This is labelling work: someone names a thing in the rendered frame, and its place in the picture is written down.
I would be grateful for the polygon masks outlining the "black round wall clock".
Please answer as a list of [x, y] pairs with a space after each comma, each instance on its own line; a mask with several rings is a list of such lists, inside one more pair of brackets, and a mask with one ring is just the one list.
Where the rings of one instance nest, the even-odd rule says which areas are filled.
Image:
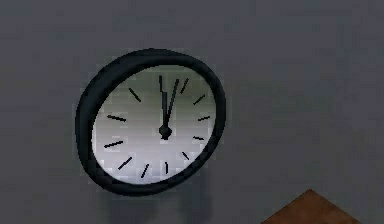
[[120, 195], [166, 191], [196, 173], [217, 148], [226, 119], [220, 80], [203, 61], [167, 49], [114, 59], [76, 108], [80, 162]]

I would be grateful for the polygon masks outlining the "brown wooden furniture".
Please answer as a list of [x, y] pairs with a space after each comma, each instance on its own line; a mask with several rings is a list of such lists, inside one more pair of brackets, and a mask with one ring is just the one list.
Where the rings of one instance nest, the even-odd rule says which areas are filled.
[[308, 189], [261, 224], [362, 223], [313, 189]]

